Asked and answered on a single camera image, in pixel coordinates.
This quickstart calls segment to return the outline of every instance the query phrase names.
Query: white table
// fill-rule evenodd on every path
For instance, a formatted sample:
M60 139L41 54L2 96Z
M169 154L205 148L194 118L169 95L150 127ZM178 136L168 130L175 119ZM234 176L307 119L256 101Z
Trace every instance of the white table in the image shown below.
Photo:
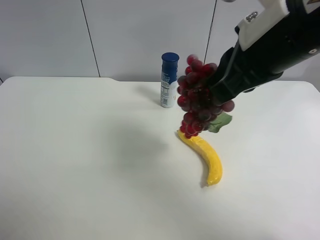
M275 81L202 136L221 182L175 135L159 82L13 77L0 87L1 240L320 238L320 93Z

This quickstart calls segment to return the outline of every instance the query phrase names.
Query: yellow banana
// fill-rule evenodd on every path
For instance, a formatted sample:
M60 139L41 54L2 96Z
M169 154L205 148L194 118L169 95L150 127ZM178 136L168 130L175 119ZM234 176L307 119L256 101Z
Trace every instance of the yellow banana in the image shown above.
M200 154L209 167L207 183L209 186L220 182L222 177L222 165L216 151L202 137L193 136L190 139L180 130L177 131L179 138Z

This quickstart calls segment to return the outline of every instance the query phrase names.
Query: grape bunch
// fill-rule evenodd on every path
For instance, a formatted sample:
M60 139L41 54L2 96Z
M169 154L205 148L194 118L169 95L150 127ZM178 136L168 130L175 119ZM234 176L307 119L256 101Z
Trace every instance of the grape bunch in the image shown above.
M230 112L234 109L234 102L229 101L221 106L214 104L213 95L208 88L207 78L217 70L215 63L203 63L194 54L187 58L188 67L185 75L179 77L177 88L181 95L177 103L183 111L187 112L183 116L180 131L187 139L197 136L202 131L209 128L210 122L215 120L222 112Z

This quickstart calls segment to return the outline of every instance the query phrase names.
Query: red grape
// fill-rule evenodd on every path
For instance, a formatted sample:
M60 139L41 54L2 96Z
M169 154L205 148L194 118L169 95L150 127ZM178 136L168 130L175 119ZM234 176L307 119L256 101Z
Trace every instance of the red grape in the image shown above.
M194 60L198 60L197 55L195 54L191 54L187 57L186 62L188 63L188 65L190 66Z
M215 63L208 63L201 68L201 72L205 75L210 76L217 70L217 65Z
M208 109L203 109L199 111L198 118L201 121L208 121L211 118L211 113Z
M230 100L230 101L227 101L226 103L224 103L222 106L221 106L222 110L225 111L225 112L231 112L234 108L235 108L235 103L234 101Z
M203 125L204 125L203 130L207 131L209 129L210 122L209 121L205 121Z
M191 110L194 112L199 112L202 108L203 108L202 105L198 102L193 102L191 104Z
M188 98L189 98L192 102L197 101L198 98L199 98L198 90L195 89L195 88L190 89L190 90L188 91Z
M187 112L183 116L183 120L185 121L186 124L191 124L194 119L195 119L195 116L191 112Z
M211 112L211 114L219 115L222 112L222 109L219 106L211 106L210 112Z
M220 106L222 105L222 104L220 103L220 101L219 101L217 98L215 98L215 97L212 98L211 103L212 103L213 105L215 105L215 106L218 106L218 107L220 107Z
M191 66L187 66L186 69L185 69L185 75L188 75L191 72L192 72Z
M178 88L176 89L178 94L182 95L182 87L178 86Z
M182 87L183 89L186 89L188 87L188 83L186 81L187 76L181 76L178 78L178 84L180 87Z
M180 107L188 107L190 105L190 100L185 96L180 96L177 103Z
M188 134L192 135L192 134L195 134L195 133L196 133L196 130L194 130L191 125L188 125L188 126L186 127L186 132L187 132Z
M181 95L186 97L188 95L188 89L184 88Z
M199 94L204 105L211 105L211 94L208 88L199 88Z
M197 72L190 72L186 76L186 82L190 85L196 84L200 80L199 74Z
M196 84L197 88L203 88L206 85L206 79L202 78L199 80L199 82Z
M205 126L203 123L199 122L199 121L194 121L192 123L192 128L196 131L196 132L201 132Z
M209 121L212 122L213 120L215 120L217 118L217 115L212 114L212 116L210 117Z
M183 111L189 112L190 111L190 106L183 106L181 107Z
M180 127L180 131L183 132L183 133L186 133L186 127L185 126L181 126Z
M200 80L206 80L206 75L203 72L198 72Z
M203 67L203 63L200 60L194 60L191 64L191 69L194 72L200 72Z

